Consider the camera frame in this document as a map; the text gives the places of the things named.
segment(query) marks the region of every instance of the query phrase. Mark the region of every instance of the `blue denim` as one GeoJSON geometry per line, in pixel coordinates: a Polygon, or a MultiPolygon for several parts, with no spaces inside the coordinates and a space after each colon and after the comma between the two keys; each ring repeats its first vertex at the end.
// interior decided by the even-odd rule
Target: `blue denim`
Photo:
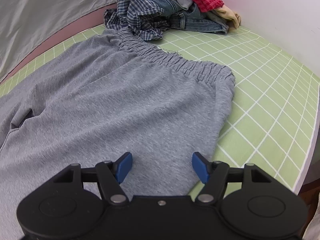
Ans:
{"type": "Polygon", "coordinates": [[[206,15],[201,13],[198,6],[193,3],[189,10],[182,10],[170,16],[170,27],[195,32],[227,34],[227,28],[212,20],[205,19],[206,15]]]}
{"type": "Polygon", "coordinates": [[[155,2],[160,8],[164,9],[161,16],[169,17],[172,14],[182,10],[181,6],[174,0],[150,0],[155,2]]]}
{"type": "Polygon", "coordinates": [[[206,14],[200,12],[195,3],[193,3],[188,11],[186,11],[183,10],[175,0],[150,1],[155,2],[160,8],[164,9],[161,16],[167,17],[171,28],[185,31],[227,34],[227,28],[225,26],[213,22],[212,20],[205,19],[206,14]]]}

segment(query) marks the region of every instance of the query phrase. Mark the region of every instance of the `elastic waistband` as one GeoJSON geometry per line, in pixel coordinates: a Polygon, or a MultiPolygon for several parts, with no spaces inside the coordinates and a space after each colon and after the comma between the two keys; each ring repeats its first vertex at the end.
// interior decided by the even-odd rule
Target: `elastic waistband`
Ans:
{"type": "Polygon", "coordinates": [[[122,40],[121,46],[128,47],[147,60],[165,65],[176,72],[182,72],[184,75],[192,75],[198,81],[209,85],[216,85],[221,81],[225,82],[232,92],[234,90],[235,77],[228,66],[210,61],[186,60],[177,53],[164,52],[156,45],[134,36],[127,27],[118,30],[117,33],[122,40]]]}

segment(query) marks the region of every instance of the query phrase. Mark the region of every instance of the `screw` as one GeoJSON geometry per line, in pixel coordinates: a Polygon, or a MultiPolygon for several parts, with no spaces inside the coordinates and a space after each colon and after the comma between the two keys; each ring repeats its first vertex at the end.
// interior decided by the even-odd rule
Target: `screw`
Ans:
{"type": "Polygon", "coordinates": [[[158,201],[158,205],[159,206],[164,206],[166,204],[166,201],[164,201],[164,200],[159,200],[158,201]]]}
{"type": "Polygon", "coordinates": [[[203,203],[208,203],[208,202],[211,202],[212,200],[214,200],[214,197],[209,194],[201,194],[198,196],[198,200],[203,203]]]}
{"type": "Polygon", "coordinates": [[[111,196],[110,200],[111,200],[113,203],[122,203],[122,202],[126,201],[127,198],[126,198],[126,196],[124,196],[124,195],[116,194],[116,195],[111,196]]]}

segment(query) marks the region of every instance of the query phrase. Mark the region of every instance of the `green grid mat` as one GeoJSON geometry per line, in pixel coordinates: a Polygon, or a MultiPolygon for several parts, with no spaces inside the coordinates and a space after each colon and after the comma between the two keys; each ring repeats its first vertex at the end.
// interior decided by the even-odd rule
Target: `green grid mat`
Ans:
{"type": "MultiPolygon", "coordinates": [[[[88,29],[44,52],[2,84],[0,96],[74,43],[103,30],[104,25],[88,29]]],[[[221,130],[212,160],[232,167],[255,163],[294,190],[315,130],[320,78],[243,27],[227,36],[172,29],[152,43],[189,60],[231,67],[236,76],[232,113],[221,130]]],[[[201,187],[198,183],[192,195],[201,187]]],[[[240,187],[240,183],[234,183],[227,192],[240,187]]]]}

